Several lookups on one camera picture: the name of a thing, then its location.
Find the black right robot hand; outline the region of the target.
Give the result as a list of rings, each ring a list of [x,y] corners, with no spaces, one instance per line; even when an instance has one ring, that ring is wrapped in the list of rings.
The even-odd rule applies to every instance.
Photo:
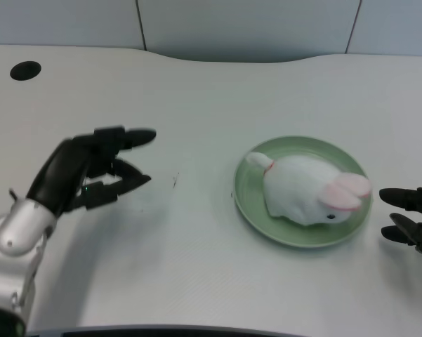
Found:
[[[384,188],[379,191],[379,197],[389,205],[422,215],[422,187],[416,190]],[[394,225],[382,227],[382,236],[392,242],[413,246],[422,254],[422,223],[415,223],[398,213],[391,213],[390,219]]]

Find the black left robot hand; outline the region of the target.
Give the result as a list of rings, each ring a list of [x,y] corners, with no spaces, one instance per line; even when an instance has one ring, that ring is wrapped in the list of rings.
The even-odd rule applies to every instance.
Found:
[[[67,138],[42,166],[26,198],[57,218],[81,207],[89,210],[116,202],[151,180],[117,155],[151,143],[156,135],[151,128],[115,126]]]

